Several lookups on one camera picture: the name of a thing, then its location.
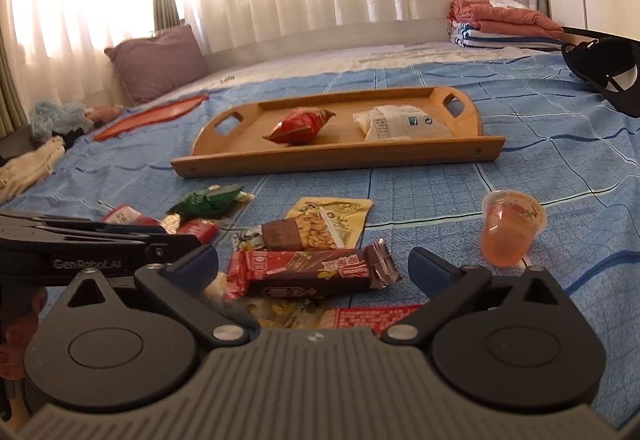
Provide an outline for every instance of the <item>plastic cup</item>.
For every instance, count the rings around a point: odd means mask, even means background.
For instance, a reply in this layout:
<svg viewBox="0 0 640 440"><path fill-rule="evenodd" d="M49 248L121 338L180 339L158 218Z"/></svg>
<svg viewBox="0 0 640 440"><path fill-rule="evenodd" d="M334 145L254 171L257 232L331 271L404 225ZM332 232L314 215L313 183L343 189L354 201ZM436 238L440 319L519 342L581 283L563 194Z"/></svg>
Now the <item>plastic cup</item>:
<svg viewBox="0 0 640 440"><path fill-rule="evenodd" d="M519 191L494 191L482 200L484 226L480 248L496 267L514 265L546 227L546 212L540 203Z"/></svg>

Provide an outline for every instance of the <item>pink towel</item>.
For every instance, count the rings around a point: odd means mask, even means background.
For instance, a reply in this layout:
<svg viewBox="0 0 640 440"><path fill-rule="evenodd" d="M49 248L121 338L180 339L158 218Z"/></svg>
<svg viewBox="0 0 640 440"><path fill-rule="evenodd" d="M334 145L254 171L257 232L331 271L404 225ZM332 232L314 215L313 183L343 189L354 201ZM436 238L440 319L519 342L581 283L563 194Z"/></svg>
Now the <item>pink towel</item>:
<svg viewBox="0 0 640 440"><path fill-rule="evenodd" d="M453 0L450 20L473 25L482 32L514 36L562 37L562 27L539 11L492 7L489 2Z"/></svg>

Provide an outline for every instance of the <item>yellow snack bag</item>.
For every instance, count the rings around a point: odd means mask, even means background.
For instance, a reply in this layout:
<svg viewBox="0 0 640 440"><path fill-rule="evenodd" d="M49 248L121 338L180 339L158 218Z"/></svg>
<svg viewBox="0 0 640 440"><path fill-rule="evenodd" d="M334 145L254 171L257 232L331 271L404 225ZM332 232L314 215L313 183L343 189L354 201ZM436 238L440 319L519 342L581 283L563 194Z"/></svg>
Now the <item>yellow snack bag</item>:
<svg viewBox="0 0 640 440"><path fill-rule="evenodd" d="M345 248L354 249L358 245L367 213L372 205L373 202L366 198L305 196L289 209L286 218L322 209L342 238Z"/></svg>

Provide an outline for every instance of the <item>wooden tray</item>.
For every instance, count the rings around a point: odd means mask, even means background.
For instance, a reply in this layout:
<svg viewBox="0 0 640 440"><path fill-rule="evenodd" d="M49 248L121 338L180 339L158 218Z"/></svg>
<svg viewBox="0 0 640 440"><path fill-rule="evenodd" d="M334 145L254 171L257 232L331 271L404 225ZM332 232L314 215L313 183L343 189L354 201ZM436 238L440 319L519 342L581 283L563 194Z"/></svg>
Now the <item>wooden tray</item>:
<svg viewBox="0 0 640 440"><path fill-rule="evenodd" d="M458 99L457 116L447 108ZM446 125L452 139L412 139L364 142L353 112L377 105L412 105ZM264 140L289 110L315 106L335 112L313 144L286 146ZM216 128L234 117L238 124L223 135ZM473 101L450 87L391 88L278 99L234 107L220 113L196 137L191 155L172 160L183 177L314 171L353 167L477 162L494 160L504 137L485 136Z"/></svg>

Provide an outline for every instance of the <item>orange plate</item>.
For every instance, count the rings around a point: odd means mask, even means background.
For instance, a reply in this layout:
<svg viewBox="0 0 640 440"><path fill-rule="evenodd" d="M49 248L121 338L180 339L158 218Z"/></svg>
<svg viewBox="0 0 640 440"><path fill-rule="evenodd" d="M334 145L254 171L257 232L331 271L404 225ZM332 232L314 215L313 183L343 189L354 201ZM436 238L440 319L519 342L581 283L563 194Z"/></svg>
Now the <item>orange plate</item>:
<svg viewBox="0 0 640 440"><path fill-rule="evenodd" d="M187 99L174 101L155 108L149 108L144 112L135 113L130 117L126 117L122 121L104 129L97 135L94 135L94 141L104 141L116 137L125 131L135 130L146 125L154 125L156 123L165 123L173 121L178 117L182 117L185 113L191 112L196 106L209 97L207 94L196 95Z"/></svg>

